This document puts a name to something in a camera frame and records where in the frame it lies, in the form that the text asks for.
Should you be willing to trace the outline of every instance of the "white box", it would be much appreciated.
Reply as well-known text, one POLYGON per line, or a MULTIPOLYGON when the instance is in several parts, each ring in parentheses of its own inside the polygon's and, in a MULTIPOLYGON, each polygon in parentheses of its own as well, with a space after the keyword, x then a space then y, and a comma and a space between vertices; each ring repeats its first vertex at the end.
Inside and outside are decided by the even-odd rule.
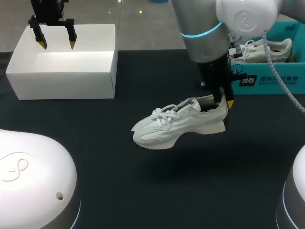
POLYGON ((6 70, 20 100, 114 98, 118 52, 114 24, 75 25, 70 47, 64 26, 41 26, 44 50, 28 26, 6 70))

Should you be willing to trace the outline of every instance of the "black tabletop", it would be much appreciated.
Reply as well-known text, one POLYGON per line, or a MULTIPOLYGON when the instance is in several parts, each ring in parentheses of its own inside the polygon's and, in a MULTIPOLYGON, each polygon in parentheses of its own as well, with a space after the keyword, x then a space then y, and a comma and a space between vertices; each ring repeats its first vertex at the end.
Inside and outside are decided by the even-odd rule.
POLYGON ((277 201, 305 144, 305 115, 287 96, 236 96, 225 133, 189 133, 169 150, 130 138, 155 108, 203 95, 200 81, 180 50, 120 52, 113 100, 19 101, 3 76, 0 128, 51 137, 70 152, 82 228, 275 229, 277 201))

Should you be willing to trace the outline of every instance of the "floor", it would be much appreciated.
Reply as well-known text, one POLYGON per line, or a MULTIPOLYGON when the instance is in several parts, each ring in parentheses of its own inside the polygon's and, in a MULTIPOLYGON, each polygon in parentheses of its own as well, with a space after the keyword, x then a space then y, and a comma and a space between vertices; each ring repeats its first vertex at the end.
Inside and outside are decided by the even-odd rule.
MULTIPOLYGON (((169 4, 152 1, 70 0, 64 17, 76 24, 114 23, 120 50, 184 49, 169 4)), ((0 1, 0 52, 15 49, 32 14, 30 0, 0 1)), ((291 20, 283 15, 279 19, 291 20)))

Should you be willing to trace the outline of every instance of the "white sneaker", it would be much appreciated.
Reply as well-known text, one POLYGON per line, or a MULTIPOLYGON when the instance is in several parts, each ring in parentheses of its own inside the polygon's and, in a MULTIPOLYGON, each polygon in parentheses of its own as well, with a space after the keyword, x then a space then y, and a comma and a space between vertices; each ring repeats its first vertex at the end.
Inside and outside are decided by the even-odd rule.
MULTIPOLYGON (((286 39, 282 42, 270 42, 268 41, 268 46, 270 47, 271 60, 272 62, 285 62, 292 49, 292 40, 286 39)), ((243 49, 243 56, 232 59, 232 62, 247 62, 247 63, 266 63, 267 58, 264 52, 263 39, 259 41, 247 41, 245 45, 241 45, 243 49)), ((229 55, 233 56, 236 54, 236 49, 229 49, 229 55)))
POLYGON ((186 132, 202 135, 223 132, 228 110, 224 95, 219 105, 216 105, 213 96, 209 95, 189 98, 179 105, 157 108, 151 116, 132 128, 133 140, 144 148, 168 149, 186 132))

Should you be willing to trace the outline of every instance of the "teal box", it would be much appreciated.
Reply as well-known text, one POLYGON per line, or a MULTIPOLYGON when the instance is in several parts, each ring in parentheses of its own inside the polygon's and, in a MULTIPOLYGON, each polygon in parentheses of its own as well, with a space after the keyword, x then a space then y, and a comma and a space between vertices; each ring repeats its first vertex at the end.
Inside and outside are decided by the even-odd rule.
MULTIPOLYGON (((305 94, 305 25, 277 21, 267 33, 269 41, 280 42, 287 38, 293 41, 292 52, 297 63, 274 63, 274 66, 292 94, 305 94)), ((233 82, 234 94, 285 94, 267 63, 232 63, 232 70, 248 74, 243 82, 233 82)))

